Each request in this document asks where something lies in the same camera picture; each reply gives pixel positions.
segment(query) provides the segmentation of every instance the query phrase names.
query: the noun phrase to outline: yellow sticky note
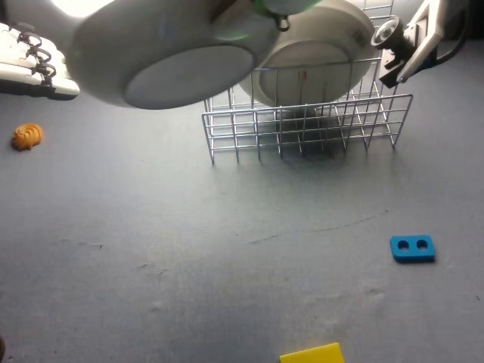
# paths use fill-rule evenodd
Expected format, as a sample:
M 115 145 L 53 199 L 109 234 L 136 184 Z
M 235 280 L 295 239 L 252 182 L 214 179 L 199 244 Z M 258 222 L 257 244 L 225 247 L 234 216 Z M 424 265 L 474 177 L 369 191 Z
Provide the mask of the yellow sticky note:
M 281 363 L 345 363 L 339 343 L 281 355 L 280 361 Z

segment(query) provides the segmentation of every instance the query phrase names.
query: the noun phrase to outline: blue object with two holes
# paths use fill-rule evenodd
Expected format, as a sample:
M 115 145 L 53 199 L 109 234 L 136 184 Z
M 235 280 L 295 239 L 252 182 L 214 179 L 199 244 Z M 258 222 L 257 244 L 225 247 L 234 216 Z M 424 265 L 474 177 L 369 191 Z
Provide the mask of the blue object with two holes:
M 390 240 L 393 258 L 400 263 L 433 262 L 436 248 L 431 236 L 393 236 Z

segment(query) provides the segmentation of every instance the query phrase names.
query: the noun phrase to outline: metal wire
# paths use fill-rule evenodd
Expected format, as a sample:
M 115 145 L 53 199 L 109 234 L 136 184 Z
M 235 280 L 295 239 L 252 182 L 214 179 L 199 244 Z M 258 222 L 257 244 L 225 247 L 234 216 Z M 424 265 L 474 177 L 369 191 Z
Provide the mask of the metal wire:
M 363 10 L 375 21 L 385 20 L 391 15 L 394 0 L 388 4 L 367 7 Z M 321 70 L 322 74 L 331 67 L 343 63 L 304 64 L 297 67 L 261 68 L 250 75 L 248 96 L 235 86 L 204 102 L 203 128 L 210 159 L 215 162 L 215 153 L 234 151 L 237 161 L 242 150 L 256 149 L 261 159 L 261 150 L 275 147 L 281 157 L 285 148 L 297 146 L 299 153 L 306 154 L 305 146 L 321 145 L 324 150 L 329 143 L 340 142 L 346 152 L 353 140 L 362 140 L 365 150 L 374 138 L 387 138 L 393 147 L 399 139 L 408 115 L 413 96 L 399 95 L 397 88 L 384 95 L 386 89 L 377 79 L 381 58 L 355 60 L 349 64 L 350 77 L 355 67 L 368 62 L 370 69 L 355 87 L 348 87 L 347 93 L 338 100 L 317 104 L 301 104 L 303 97 L 303 74 L 307 70 Z M 299 74 L 299 103 L 281 106 L 279 89 L 281 72 L 293 70 Z M 254 82 L 262 75 L 274 77 L 275 105 L 265 106 L 254 99 Z M 322 101 L 327 92 L 327 82 L 321 85 Z

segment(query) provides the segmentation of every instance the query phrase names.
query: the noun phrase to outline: orange swirl object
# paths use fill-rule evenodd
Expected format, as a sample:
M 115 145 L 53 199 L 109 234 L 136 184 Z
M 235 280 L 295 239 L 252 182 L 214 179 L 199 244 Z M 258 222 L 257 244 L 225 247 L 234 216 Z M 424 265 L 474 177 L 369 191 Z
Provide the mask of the orange swirl object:
M 17 127 L 12 138 L 12 145 L 19 151 L 30 150 L 40 144 L 44 132 L 35 123 L 24 123 Z

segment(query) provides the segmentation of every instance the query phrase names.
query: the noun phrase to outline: wire basket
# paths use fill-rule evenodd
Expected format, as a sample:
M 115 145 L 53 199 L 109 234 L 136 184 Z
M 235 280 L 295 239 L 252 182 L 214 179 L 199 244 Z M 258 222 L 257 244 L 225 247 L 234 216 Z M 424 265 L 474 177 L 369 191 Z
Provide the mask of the wire basket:
M 392 8 L 393 0 L 373 7 L 368 7 L 365 1 L 362 6 L 375 28 L 391 15 Z M 212 163 L 220 151 L 234 152 L 239 161 L 240 152 L 250 149 L 257 150 L 260 159 L 261 151 L 266 148 L 277 148 L 281 157 L 286 150 L 297 150 L 304 156 L 307 150 L 313 151 L 315 147 L 323 152 L 334 150 L 335 144 L 340 144 L 346 152 L 354 140 L 361 140 L 368 150 L 374 138 L 387 138 L 395 147 L 413 95 L 399 95 L 398 87 L 384 88 L 377 79 L 381 57 L 346 63 L 350 75 L 365 62 L 369 63 L 366 75 L 355 87 L 349 86 L 344 96 L 332 102 L 278 106 L 278 74 L 285 70 L 299 72 L 301 99 L 305 71 L 319 69 L 328 72 L 331 67 L 341 65 L 338 63 L 254 70 L 250 76 L 252 90 L 256 77 L 273 73 L 276 107 L 258 102 L 253 91 L 249 96 L 239 85 L 205 100 L 206 112 L 202 114 L 202 121 Z

